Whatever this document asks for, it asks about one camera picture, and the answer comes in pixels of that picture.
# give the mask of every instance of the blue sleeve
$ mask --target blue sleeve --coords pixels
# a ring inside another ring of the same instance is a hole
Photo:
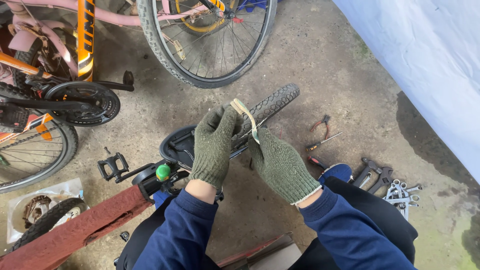
[[[415,269],[369,217],[326,186],[300,212],[342,270]]]
[[[182,190],[165,209],[165,222],[150,236],[133,269],[199,269],[217,208],[217,203]]]

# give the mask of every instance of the black pants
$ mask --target black pants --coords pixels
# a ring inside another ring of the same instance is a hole
[[[400,249],[413,264],[415,247],[413,240],[418,233],[400,212],[390,203],[376,197],[356,186],[347,184],[335,177],[329,177],[325,185],[334,193],[341,195],[355,209],[367,215],[382,230],[385,236]],[[130,270],[145,248],[153,231],[164,221],[165,208],[173,199],[169,197],[148,219],[144,220],[133,231],[130,240],[123,249],[117,263],[117,270]],[[205,255],[202,261],[203,270],[220,269],[210,257]],[[302,256],[289,268],[290,270],[337,270],[330,253],[315,238]]]

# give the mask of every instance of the green knit glove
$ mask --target green knit glove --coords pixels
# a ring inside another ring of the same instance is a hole
[[[274,137],[267,129],[258,130],[260,145],[250,136],[248,147],[260,177],[292,205],[304,201],[322,188],[307,171],[296,150]]]
[[[195,160],[189,179],[200,179],[222,188],[228,172],[232,136],[243,118],[230,104],[209,111],[195,128]]]

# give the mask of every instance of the black pedal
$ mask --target black pedal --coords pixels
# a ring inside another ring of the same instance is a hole
[[[126,70],[123,74],[123,84],[124,85],[133,85],[133,73],[131,71]]]
[[[120,160],[123,166],[122,169],[118,168],[117,160]],[[110,167],[110,170],[112,170],[111,174],[107,174],[107,171],[105,171],[105,165],[108,165]],[[115,153],[115,156],[109,157],[106,160],[97,161],[97,166],[100,174],[107,181],[110,181],[110,179],[112,179],[113,177],[119,179],[122,173],[128,172],[128,163],[123,157],[123,155],[118,152]]]
[[[0,102],[0,132],[20,133],[28,123],[30,112],[13,103]]]

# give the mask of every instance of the red pliers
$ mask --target red pliers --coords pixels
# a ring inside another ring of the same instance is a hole
[[[330,116],[328,114],[326,114],[324,116],[324,119],[321,120],[320,122],[316,122],[315,125],[313,125],[312,129],[310,130],[310,132],[313,132],[315,130],[315,128],[320,125],[321,123],[325,123],[325,125],[327,126],[327,134],[325,134],[325,140],[328,139],[328,136],[330,135],[330,128],[328,127],[328,120],[330,120]]]

